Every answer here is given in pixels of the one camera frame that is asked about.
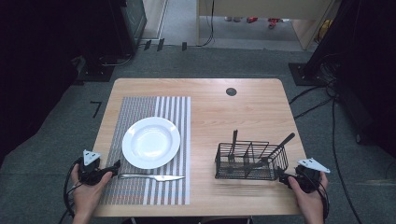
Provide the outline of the light wooden desk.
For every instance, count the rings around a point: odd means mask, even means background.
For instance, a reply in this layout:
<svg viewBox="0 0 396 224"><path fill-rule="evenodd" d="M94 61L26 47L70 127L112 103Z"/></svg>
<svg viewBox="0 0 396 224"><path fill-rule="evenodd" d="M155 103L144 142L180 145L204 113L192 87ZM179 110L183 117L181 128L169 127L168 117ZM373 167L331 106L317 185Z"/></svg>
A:
<svg viewBox="0 0 396 224"><path fill-rule="evenodd" d="M332 18L342 0L196 0L196 43L203 16L291 19L302 49L314 42L322 23Z"/></svg>

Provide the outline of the white round plate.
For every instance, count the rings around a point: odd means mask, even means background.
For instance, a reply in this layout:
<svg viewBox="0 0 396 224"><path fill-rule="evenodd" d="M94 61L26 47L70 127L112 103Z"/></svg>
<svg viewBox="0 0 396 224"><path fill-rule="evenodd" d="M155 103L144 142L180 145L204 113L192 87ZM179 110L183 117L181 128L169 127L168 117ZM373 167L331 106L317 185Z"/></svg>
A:
<svg viewBox="0 0 396 224"><path fill-rule="evenodd" d="M150 117L137 121L124 134L121 150L132 166L155 169L172 160L180 147L177 126L168 119Z"/></svg>

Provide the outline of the black handled spoon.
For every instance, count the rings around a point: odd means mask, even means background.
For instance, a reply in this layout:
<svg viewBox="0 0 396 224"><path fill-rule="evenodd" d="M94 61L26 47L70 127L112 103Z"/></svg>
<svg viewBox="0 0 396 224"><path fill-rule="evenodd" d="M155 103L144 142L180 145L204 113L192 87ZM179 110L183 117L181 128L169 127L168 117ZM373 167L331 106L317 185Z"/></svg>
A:
<svg viewBox="0 0 396 224"><path fill-rule="evenodd" d="M252 172L263 170L264 180L275 180L277 176L277 168L280 167L284 171L288 169L289 163L287 159L285 145L293 139L295 133L290 133L280 144L271 145L269 153L262 153L260 159L252 164L245 165L245 177Z"/></svg>

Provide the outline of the black handled fork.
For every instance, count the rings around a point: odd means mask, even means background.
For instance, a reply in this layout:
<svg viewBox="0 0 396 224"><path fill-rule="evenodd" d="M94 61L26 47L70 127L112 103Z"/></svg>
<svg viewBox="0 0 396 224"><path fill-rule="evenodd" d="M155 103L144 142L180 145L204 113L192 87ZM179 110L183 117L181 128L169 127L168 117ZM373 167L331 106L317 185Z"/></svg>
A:
<svg viewBox="0 0 396 224"><path fill-rule="evenodd" d="M230 147L230 151L228 153L228 162L234 162L234 150L237 141L238 130L233 131L233 141Z"/></svg>

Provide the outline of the silver table knife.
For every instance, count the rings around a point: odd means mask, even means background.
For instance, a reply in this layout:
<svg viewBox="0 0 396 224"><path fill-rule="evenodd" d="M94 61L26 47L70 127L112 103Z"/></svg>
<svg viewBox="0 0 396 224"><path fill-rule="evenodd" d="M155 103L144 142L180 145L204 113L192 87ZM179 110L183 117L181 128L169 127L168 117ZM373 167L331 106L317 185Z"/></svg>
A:
<svg viewBox="0 0 396 224"><path fill-rule="evenodd" d="M174 181L185 178L180 175L143 175L143 174L119 174L118 179L129 179L129 178L149 178L159 182Z"/></svg>

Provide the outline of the person's right hand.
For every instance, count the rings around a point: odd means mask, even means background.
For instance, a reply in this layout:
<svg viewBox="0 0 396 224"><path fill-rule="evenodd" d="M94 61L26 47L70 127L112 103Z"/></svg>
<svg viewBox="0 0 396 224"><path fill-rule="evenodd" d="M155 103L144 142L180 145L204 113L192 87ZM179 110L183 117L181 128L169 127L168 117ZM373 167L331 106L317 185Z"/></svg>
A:
<svg viewBox="0 0 396 224"><path fill-rule="evenodd" d="M320 173L320 177L321 181L318 192L305 193L304 191L302 191L300 185L295 178L294 181L291 183L292 190L296 196L297 204L304 216L323 216L324 210L320 193L322 193L327 188L329 181L327 179L327 176L323 172Z"/></svg>

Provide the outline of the person's left hand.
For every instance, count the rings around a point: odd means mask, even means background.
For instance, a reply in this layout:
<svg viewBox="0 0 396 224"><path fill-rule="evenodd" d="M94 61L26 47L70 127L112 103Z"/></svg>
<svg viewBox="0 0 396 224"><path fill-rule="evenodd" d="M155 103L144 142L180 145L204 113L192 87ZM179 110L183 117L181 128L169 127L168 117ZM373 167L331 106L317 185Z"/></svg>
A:
<svg viewBox="0 0 396 224"><path fill-rule="evenodd" d="M99 204L102 192L111 178L110 175L105 175L104 182L100 182L95 186L84 185L78 181L78 167L79 165L76 164L71 173L72 183L77 187L73 191L75 214L89 214L92 216Z"/></svg>

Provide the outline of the black wire cutlery basket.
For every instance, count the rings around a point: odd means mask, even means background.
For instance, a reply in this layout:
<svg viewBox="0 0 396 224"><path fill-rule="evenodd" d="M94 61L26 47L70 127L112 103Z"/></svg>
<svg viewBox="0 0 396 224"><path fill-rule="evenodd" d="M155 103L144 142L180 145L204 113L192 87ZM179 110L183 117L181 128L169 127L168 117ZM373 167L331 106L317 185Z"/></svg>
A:
<svg viewBox="0 0 396 224"><path fill-rule="evenodd" d="M289 167L284 146L259 141L219 143L217 179L277 180Z"/></svg>

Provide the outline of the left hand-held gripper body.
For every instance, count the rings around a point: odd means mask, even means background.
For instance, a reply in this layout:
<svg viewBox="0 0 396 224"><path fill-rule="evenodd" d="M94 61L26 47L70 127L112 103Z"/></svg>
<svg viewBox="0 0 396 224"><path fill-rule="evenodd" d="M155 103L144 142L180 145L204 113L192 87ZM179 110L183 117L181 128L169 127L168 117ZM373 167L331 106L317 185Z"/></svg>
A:
<svg viewBox="0 0 396 224"><path fill-rule="evenodd" d="M99 168L100 157L100 153L83 150L82 161L78 164L78 181L81 184L95 186L105 181L105 175L110 175L109 171Z"/></svg>

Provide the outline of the striped woven placemat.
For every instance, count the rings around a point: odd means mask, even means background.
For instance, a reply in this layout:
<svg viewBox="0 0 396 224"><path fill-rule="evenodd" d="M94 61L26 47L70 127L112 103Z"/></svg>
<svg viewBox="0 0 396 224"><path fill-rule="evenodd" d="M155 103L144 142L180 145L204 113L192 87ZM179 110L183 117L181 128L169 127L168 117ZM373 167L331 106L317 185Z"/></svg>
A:
<svg viewBox="0 0 396 224"><path fill-rule="evenodd" d="M140 169L123 156L121 142L137 121L159 117L173 122L181 141L176 156L164 166ZM101 196L101 205L184 205L190 202L191 179L191 99L187 96L139 96L122 99L120 114L106 164L120 160L119 174L180 175L185 178L159 182L149 178L111 180Z"/></svg>

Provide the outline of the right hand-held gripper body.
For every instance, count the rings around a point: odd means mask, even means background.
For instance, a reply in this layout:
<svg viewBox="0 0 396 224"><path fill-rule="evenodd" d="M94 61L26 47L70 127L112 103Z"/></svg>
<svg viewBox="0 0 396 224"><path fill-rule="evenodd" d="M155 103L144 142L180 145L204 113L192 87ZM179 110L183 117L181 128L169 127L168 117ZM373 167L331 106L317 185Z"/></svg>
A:
<svg viewBox="0 0 396 224"><path fill-rule="evenodd" d="M299 160L295 167L295 178L305 193L311 193L319 188L320 173L329 174L331 170L313 158Z"/></svg>

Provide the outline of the dark equipment cabinet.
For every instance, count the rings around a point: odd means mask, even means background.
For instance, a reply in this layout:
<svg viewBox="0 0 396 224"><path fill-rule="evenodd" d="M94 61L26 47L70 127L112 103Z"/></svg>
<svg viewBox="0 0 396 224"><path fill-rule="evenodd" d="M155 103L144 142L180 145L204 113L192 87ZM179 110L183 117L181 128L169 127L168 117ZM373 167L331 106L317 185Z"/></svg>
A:
<svg viewBox="0 0 396 224"><path fill-rule="evenodd" d="M120 55L134 55L147 24L143 0L108 0Z"/></svg>

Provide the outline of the black stand base plate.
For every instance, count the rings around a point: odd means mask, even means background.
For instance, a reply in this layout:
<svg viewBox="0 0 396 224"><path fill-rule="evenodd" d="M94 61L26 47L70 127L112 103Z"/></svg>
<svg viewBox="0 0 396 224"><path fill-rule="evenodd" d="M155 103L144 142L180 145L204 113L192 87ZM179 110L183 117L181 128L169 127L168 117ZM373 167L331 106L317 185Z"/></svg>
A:
<svg viewBox="0 0 396 224"><path fill-rule="evenodd" d="M326 86L335 81L320 65L311 63L289 63L289 69L296 86Z"/></svg>

